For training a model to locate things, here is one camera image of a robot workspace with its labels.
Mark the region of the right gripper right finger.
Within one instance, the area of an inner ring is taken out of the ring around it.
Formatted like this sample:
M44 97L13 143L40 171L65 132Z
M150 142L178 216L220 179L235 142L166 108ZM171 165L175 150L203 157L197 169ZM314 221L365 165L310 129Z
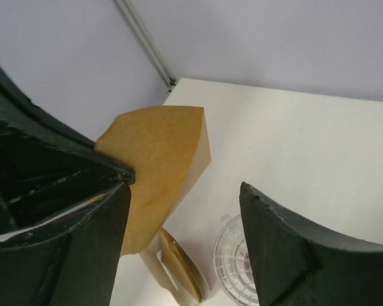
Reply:
M383 305L383 245L321 226L246 182L239 202L261 305Z

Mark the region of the orange coffee filter box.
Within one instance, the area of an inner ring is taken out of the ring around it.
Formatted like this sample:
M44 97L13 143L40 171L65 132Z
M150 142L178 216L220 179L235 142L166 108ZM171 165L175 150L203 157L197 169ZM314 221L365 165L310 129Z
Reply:
M191 257L188 255L186 262L191 266L191 272L194 276L197 285L199 286L204 300L198 302L192 297L187 290L175 279L175 277L169 272L168 268L162 263L161 260L161 245L160 245L160 236L159 232L153 238L152 242L140 252L140 257L147 269L154 277L155 281L159 284L160 287L167 290L174 298L175 302L178 305L198 305L209 298L211 289L207 283L204 274L200 271L197 265L192 261Z

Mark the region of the clear plastic dripper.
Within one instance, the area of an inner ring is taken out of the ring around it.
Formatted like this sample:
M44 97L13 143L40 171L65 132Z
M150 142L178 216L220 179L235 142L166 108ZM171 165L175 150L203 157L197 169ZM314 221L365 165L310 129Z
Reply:
M221 223L223 228L213 254L214 272L220 287L238 305L259 306L242 218L227 214Z

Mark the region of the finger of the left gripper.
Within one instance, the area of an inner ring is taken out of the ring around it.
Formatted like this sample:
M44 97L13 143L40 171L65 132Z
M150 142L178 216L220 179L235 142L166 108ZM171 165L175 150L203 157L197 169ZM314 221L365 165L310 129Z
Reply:
M134 171L36 106L0 67L0 234L35 226Z

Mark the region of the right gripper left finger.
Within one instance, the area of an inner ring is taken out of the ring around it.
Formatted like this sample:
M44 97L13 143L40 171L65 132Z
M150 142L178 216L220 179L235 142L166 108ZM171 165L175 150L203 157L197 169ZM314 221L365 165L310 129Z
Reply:
M122 184L0 242L0 305L109 305L130 201Z

